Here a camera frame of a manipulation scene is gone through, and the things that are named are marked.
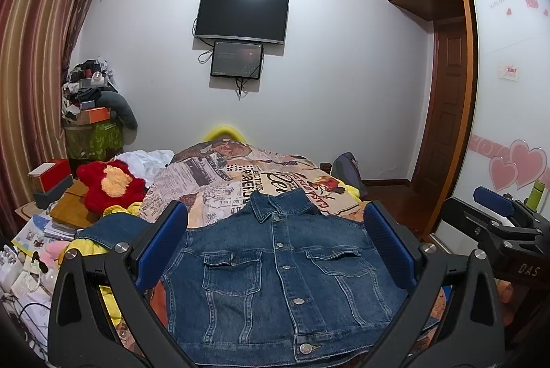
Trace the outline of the blue denim jacket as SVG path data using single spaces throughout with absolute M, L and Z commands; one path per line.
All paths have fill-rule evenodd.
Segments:
M 334 367 L 370 351 L 406 300 L 364 225 L 301 189 L 254 192 L 187 229 L 161 277 L 167 328 L 203 367 Z

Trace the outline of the green bottle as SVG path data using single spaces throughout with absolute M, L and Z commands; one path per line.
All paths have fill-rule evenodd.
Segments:
M 541 180 L 536 180 L 529 193 L 529 197 L 525 200 L 525 205 L 533 211 L 536 211 L 545 192 L 545 184 Z

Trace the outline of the brown wooden door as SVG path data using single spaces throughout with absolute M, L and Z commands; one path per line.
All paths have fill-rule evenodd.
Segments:
M 447 179 L 459 137 L 466 88 L 466 25 L 460 19 L 435 25 L 432 86 L 412 188 L 435 204 Z

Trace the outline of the white pill packs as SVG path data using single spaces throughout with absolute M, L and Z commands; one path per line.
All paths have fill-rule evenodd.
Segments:
M 21 274 L 23 266 L 18 255 L 5 245 L 0 252 L 0 284 L 8 292 Z

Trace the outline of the wooden board stack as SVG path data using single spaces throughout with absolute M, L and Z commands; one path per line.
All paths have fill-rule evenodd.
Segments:
M 84 199 L 87 193 L 88 188 L 79 180 L 75 180 L 51 209 L 49 216 L 63 226 L 73 228 L 92 226 L 99 216 L 85 206 Z

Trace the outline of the red plush toy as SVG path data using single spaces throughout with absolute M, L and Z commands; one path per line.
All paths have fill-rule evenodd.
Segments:
M 145 196 L 145 180 L 136 178 L 128 164 L 119 159 L 96 160 L 81 165 L 76 176 L 88 189 L 84 197 L 85 207 L 98 215 L 116 205 L 127 208 L 141 202 Z

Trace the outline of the dark bag beside bed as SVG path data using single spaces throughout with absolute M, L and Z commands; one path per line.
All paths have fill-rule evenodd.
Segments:
M 331 175 L 346 185 L 357 188 L 359 199 L 366 200 L 367 190 L 359 172 L 358 162 L 351 152 L 345 152 L 335 159 Z

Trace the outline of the red and white box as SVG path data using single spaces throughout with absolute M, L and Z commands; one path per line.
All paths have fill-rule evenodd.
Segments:
M 28 172 L 28 177 L 34 192 L 46 193 L 71 175 L 68 159 L 54 159 Z

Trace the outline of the white cloth on bed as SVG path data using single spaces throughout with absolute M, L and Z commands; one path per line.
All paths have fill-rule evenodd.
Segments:
M 173 160 L 171 150 L 144 151 L 135 150 L 118 154 L 115 159 L 125 162 L 135 178 L 144 179 L 146 188 L 150 188 L 157 175 Z

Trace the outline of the newspaper print bed cover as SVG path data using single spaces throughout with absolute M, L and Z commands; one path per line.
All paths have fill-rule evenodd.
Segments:
M 295 189 L 303 190 L 322 213 L 363 224 L 363 207 L 337 179 L 312 162 L 239 142 L 218 141 L 193 146 L 175 156 L 157 176 L 136 218 L 110 213 L 106 241 L 132 241 L 171 200 L 186 205 L 190 229 L 238 213 L 254 192 L 277 196 Z

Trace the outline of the orange box on pile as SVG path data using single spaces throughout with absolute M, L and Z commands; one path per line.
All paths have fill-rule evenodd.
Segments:
M 76 116 L 76 125 L 89 125 L 102 121 L 108 121 L 111 118 L 109 108 L 91 108 L 81 110 Z

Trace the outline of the yellow headboard edge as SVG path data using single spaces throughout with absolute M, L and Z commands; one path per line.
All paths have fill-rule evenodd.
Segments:
M 240 143 L 245 143 L 244 136 L 234 127 L 228 125 L 216 126 L 210 130 L 203 138 L 204 142 L 215 141 L 219 139 L 228 138 Z

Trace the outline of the striped red curtain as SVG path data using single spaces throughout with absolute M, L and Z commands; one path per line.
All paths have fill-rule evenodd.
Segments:
M 22 226 L 28 173 L 66 155 L 62 78 L 91 0 L 1 0 L 1 238 Z

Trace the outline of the small black wall monitor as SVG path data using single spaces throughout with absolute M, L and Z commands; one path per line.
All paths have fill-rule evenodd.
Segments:
M 263 45 L 251 42 L 215 41 L 211 76 L 231 79 L 260 79 Z

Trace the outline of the black wall television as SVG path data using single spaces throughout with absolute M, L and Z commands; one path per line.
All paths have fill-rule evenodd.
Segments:
M 200 0 L 195 37 L 283 44 L 289 0 Z

